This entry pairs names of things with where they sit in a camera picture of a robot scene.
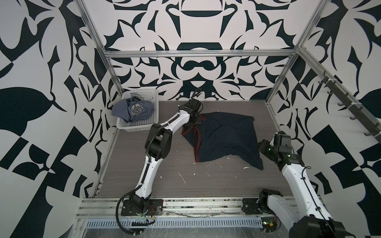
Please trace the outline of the navy tank top red trim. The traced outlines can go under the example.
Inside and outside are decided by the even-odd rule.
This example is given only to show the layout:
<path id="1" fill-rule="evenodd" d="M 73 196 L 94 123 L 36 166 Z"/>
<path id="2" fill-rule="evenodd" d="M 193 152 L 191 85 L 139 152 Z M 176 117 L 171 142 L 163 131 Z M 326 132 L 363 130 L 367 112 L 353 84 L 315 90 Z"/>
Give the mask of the navy tank top red trim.
<path id="1" fill-rule="evenodd" d="M 258 151 L 254 117 L 213 112 L 201 115 L 201 124 L 183 126 L 182 136 L 193 147 L 196 162 L 209 162 L 235 155 L 250 166 L 263 170 Z"/>

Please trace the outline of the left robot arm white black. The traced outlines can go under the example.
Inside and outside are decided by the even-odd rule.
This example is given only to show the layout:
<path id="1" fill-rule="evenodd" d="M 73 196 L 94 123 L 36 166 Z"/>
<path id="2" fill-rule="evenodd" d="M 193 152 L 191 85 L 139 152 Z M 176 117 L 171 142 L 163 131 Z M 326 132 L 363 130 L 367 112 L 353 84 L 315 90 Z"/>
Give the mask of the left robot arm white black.
<path id="1" fill-rule="evenodd" d="M 153 182 L 161 162 L 171 150 L 173 134 L 183 126 L 200 125 L 201 107 L 199 100 L 189 99 L 170 119 L 151 126 L 145 144 L 144 168 L 136 188 L 128 195 L 130 204 L 138 212 L 145 213 L 148 209 Z"/>

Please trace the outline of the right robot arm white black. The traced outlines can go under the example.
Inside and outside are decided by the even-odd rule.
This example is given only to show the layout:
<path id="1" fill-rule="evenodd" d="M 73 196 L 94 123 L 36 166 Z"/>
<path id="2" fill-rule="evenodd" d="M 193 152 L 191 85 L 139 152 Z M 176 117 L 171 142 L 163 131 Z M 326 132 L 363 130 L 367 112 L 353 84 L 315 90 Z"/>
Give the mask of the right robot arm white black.
<path id="1" fill-rule="evenodd" d="M 295 211 L 276 190 L 263 189 L 258 207 L 272 212 L 284 225 L 291 238 L 345 238 L 347 232 L 341 222 L 334 221 L 308 178 L 301 156 L 293 152 L 291 137 L 283 131 L 274 134 L 273 140 L 259 143 L 259 152 L 273 161 L 286 178 L 298 210 Z"/>

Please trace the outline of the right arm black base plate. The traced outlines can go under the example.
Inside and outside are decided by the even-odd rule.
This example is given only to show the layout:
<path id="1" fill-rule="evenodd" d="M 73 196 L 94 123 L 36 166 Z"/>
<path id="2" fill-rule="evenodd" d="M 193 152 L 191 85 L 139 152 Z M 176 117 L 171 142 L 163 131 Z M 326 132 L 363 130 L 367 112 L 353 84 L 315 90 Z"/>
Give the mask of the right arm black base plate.
<path id="1" fill-rule="evenodd" d="M 268 214 L 267 205 L 262 198 L 244 198 L 242 203 L 242 211 L 246 215 Z"/>

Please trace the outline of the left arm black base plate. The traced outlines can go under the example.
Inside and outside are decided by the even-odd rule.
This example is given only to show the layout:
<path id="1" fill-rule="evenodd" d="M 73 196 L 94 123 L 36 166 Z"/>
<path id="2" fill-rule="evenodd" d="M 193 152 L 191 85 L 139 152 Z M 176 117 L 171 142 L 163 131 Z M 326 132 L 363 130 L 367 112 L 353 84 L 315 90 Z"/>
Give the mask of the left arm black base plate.
<path id="1" fill-rule="evenodd" d="M 135 216 L 139 214 L 144 214 L 146 216 L 155 216 L 162 213 L 163 208 L 162 199 L 150 199 L 150 200 L 139 200 L 132 201 L 131 199 L 126 199 L 123 201 L 122 216 Z"/>

